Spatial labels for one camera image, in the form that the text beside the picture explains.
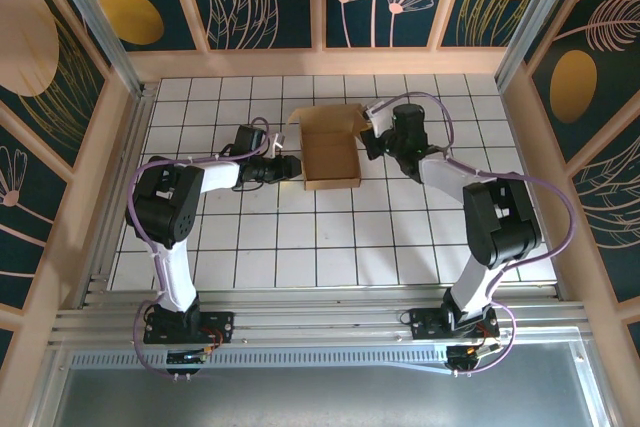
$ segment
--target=cable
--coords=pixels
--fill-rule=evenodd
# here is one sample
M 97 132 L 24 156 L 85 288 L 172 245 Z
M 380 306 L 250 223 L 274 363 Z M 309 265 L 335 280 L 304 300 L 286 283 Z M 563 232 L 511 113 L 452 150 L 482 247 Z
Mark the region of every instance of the cable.
M 267 122 L 267 120 L 264 117 L 256 117 L 255 119 L 253 119 L 251 121 L 251 125 L 254 125 L 256 122 L 262 122 L 265 126 L 265 136 L 264 136 L 264 140 L 262 141 L 262 143 L 260 144 L 260 146 L 258 148 L 256 148 L 255 150 L 252 150 L 251 152 L 248 152 L 246 154 L 243 155 L 236 155 L 236 156 L 231 156 L 231 157 L 223 157 L 222 160 L 224 161 L 236 161 L 236 160 L 244 160 L 247 159 L 253 155 L 257 155 L 260 153 L 260 151 L 265 147 L 268 146 L 268 140 L 269 140 L 269 122 Z M 211 157 L 205 157 L 205 158 L 201 158 L 201 159 L 188 159 L 188 163 L 189 164 L 208 164 L 211 162 L 218 162 L 220 161 L 220 154 L 216 154 L 213 155 Z M 176 165 L 176 164 L 184 164 L 185 160 L 156 160 L 153 162 L 149 162 L 147 164 L 144 164 L 140 167 L 138 167 L 136 169 L 136 171 L 133 173 L 133 175 L 131 176 L 131 180 L 129 181 L 129 186 L 127 188 L 127 210 L 129 212 L 129 217 L 131 218 L 131 223 L 133 224 L 133 228 L 136 230 L 136 232 L 140 235 L 140 237 L 142 238 L 142 240 L 144 242 L 146 242 L 150 249 L 151 249 L 151 256 L 153 257 L 153 263 L 156 269 L 156 276 L 158 277 L 158 284 L 159 284 L 159 292 L 160 294 L 158 295 L 158 297 L 154 300 L 154 301 L 150 301 L 150 300 L 145 300 L 144 302 L 142 302 L 140 304 L 140 307 L 138 307 L 138 311 L 136 312 L 134 321 L 133 321 L 133 348 L 136 351 L 136 356 L 138 357 L 138 360 L 140 361 L 140 363 L 142 364 L 142 366 L 147 369 L 148 371 L 160 375 L 164 378 L 168 378 L 171 380 L 178 380 L 178 379 L 185 379 L 185 380 L 189 380 L 191 378 L 191 376 L 179 376 L 179 375 L 171 375 L 168 372 L 164 372 L 160 369 L 156 369 L 155 367 L 153 367 L 152 365 L 150 365 L 145 359 L 144 356 L 142 354 L 142 349 L 140 347 L 139 344 L 139 340 L 137 338 L 137 329 L 138 329 L 138 322 L 140 320 L 140 317 L 142 316 L 142 311 L 146 308 L 149 308 L 150 306 L 154 305 L 154 304 L 159 304 L 162 299 L 164 299 L 165 294 L 167 294 L 167 279 L 165 277 L 165 273 L 164 273 L 164 266 L 162 263 L 162 260 L 160 259 L 160 254 L 158 251 L 158 248 L 156 247 L 155 243 L 151 240 L 151 238 L 147 235 L 147 233 L 144 231 L 144 229 L 142 228 L 142 224 L 140 224 L 140 219 L 138 219 L 138 216 L 136 215 L 136 210 L 135 210 L 135 205 L 133 202 L 133 193 L 135 191 L 135 187 L 136 187 L 136 180 L 139 178 L 139 176 L 141 176 L 146 170 L 151 169 L 153 167 L 161 167 L 161 166 L 166 166 L 166 165 Z

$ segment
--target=cardboard box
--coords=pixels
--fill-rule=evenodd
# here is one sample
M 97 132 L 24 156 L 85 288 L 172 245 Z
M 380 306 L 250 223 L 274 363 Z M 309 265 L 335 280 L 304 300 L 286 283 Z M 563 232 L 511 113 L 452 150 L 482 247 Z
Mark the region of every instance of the cardboard box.
M 356 137 L 367 128 L 360 104 L 296 109 L 288 123 L 300 121 L 305 190 L 360 187 Z

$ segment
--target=white tiled floor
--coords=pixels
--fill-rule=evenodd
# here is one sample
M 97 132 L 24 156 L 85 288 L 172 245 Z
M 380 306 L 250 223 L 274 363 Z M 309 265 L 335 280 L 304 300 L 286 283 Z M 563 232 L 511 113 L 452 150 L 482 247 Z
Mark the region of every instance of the white tiled floor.
M 294 109 L 411 91 L 438 95 L 450 109 L 457 158 L 482 169 L 522 172 L 493 79 L 463 74 L 165 79 L 141 160 L 154 154 L 208 156 L 234 140 L 238 124 L 256 116 L 283 130 L 283 150 L 299 156 L 298 128 L 285 125 Z M 439 109 L 424 98 L 411 101 L 425 108 L 429 142 L 444 145 Z M 299 178 L 256 192 L 203 195 L 188 240 L 196 287 L 454 282 L 469 257 L 462 206 L 407 179 L 393 159 L 371 162 L 364 150 L 359 154 L 358 189 L 305 191 Z M 129 227 L 123 229 L 115 266 L 111 289 L 152 287 L 151 260 Z M 555 276 L 546 261 L 513 271 L 506 280 Z

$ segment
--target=yellow oval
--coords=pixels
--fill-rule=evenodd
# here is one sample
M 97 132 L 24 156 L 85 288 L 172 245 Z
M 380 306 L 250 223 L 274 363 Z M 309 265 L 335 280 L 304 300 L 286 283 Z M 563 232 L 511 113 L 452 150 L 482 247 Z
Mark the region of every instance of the yellow oval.
M 589 54 L 570 50 L 551 76 L 551 111 L 560 122 L 570 124 L 585 113 L 596 91 L 598 69 Z
M 162 17 L 148 0 L 98 0 L 98 3 L 122 40 L 148 45 L 164 34 Z
M 56 20 L 44 0 L 0 0 L 0 85 L 33 97 L 58 69 Z

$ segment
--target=box flap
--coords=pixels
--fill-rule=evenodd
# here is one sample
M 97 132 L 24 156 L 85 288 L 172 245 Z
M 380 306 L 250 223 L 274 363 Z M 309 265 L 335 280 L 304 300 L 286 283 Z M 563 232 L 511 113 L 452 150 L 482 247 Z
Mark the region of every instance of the box flap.
M 300 121 L 302 134 L 352 133 L 358 135 L 366 122 L 360 104 L 316 105 L 294 110 L 287 123 Z

